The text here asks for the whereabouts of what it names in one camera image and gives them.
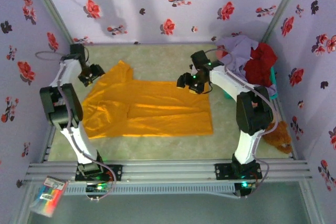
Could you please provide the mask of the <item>orange t-shirt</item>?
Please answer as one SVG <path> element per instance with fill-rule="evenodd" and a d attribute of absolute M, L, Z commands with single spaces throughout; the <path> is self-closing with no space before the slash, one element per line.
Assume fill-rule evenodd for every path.
<path fill-rule="evenodd" d="M 145 81 L 119 61 L 82 102 L 89 138 L 177 137 L 213 134 L 208 95 L 179 89 L 172 81 Z"/>

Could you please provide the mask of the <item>teal plastic basket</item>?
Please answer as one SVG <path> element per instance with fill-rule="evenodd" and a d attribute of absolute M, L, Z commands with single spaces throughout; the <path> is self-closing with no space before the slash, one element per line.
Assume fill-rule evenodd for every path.
<path fill-rule="evenodd" d="M 268 87 L 267 90 L 269 93 L 270 100 L 274 100 L 278 97 L 278 91 L 277 91 L 277 84 L 276 84 L 276 75 L 275 75 L 275 71 L 273 67 L 271 67 L 271 70 L 270 70 L 270 81 L 272 85 Z"/>

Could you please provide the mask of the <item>colourful marker pack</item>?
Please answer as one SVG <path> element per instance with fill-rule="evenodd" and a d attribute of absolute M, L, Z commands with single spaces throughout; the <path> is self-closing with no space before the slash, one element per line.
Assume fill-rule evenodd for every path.
<path fill-rule="evenodd" d="M 30 210 L 45 217 L 52 217 L 67 186 L 67 180 L 47 176 L 35 200 L 30 204 Z"/>

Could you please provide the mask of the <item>brown plush toy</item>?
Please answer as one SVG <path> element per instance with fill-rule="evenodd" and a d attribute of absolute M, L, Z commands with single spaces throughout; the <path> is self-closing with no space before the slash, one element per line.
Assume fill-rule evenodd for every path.
<path fill-rule="evenodd" d="M 288 134 L 288 124 L 285 121 L 280 121 L 274 131 L 270 130 L 274 127 L 275 122 L 270 123 L 267 127 L 267 134 L 263 135 L 263 139 L 266 143 L 275 147 L 280 152 L 290 154 L 292 152 L 291 137 Z"/>

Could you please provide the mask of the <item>controller board with green light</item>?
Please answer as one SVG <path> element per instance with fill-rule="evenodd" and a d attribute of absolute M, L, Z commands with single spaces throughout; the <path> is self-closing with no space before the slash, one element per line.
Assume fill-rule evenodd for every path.
<path fill-rule="evenodd" d="M 110 188 L 110 183 L 87 184 L 86 193 L 106 193 Z"/>
<path fill-rule="evenodd" d="M 234 186 L 234 195 L 239 198 L 247 198 L 257 188 L 255 183 L 249 182 L 235 183 Z"/>

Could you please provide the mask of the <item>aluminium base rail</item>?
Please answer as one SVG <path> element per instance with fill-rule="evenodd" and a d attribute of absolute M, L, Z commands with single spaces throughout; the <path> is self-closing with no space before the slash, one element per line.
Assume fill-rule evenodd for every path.
<path fill-rule="evenodd" d="M 215 164 L 229 163 L 224 159 L 172 160 L 172 161 L 108 161 L 123 166 L 120 184 L 154 183 L 218 183 Z M 259 161 L 262 179 L 223 180 L 226 182 L 298 182 L 311 180 L 307 161 L 291 158 L 263 159 Z"/>

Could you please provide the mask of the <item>aluminium frame post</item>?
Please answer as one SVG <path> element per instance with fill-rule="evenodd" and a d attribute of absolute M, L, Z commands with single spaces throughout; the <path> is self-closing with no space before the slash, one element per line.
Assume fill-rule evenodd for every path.
<path fill-rule="evenodd" d="M 270 22 L 270 24 L 268 25 L 268 27 L 266 29 L 266 32 L 264 33 L 264 35 L 261 39 L 261 42 L 267 42 L 268 41 L 268 39 L 271 36 L 272 31 L 276 28 L 277 24 L 280 21 L 280 18 L 282 17 L 282 15 L 283 15 L 284 11 L 286 10 L 286 8 L 288 6 L 288 3 L 290 1 L 291 0 L 281 0 L 273 18 L 272 18 L 272 20 Z"/>
<path fill-rule="evenodd" d="M 64 23 L 59 11 L 57 10 L 55 4 L 53 3 L 52 0 L 41 0 L 44 7 L 47 9 L 48 13 L 52 17 L 52 20 L 54 21 L 55 25 L 59 28 L 61 31 L 62 35 L 66 39 L 66 41 L 69 44 L 73 44 L 72 37 L 70 35 L 70 32 Z"/>

